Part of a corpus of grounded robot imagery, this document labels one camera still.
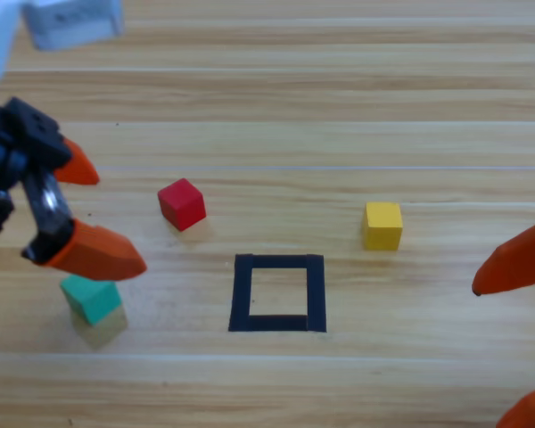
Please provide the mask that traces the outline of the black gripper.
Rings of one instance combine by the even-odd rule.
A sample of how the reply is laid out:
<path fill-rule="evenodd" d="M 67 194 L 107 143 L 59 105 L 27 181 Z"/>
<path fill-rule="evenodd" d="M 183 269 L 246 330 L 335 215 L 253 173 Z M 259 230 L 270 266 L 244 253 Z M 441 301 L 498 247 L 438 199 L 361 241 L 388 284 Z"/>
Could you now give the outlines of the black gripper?
<path fill-rule="evenodd" d="M 94 164 L 83 149 L 60 132 L 50 116 L 13 97 L 0 106 L 0 232 L 13 211 L 9 190 L 34 166 L 53 172 L 59 182 L 97 185 Z M 58 231 L 40 231 L 22 251 L 40 267 L 55 268 L 96 281 L 140 276 L 147 266 L 126 236 L 77 219 Z"/>

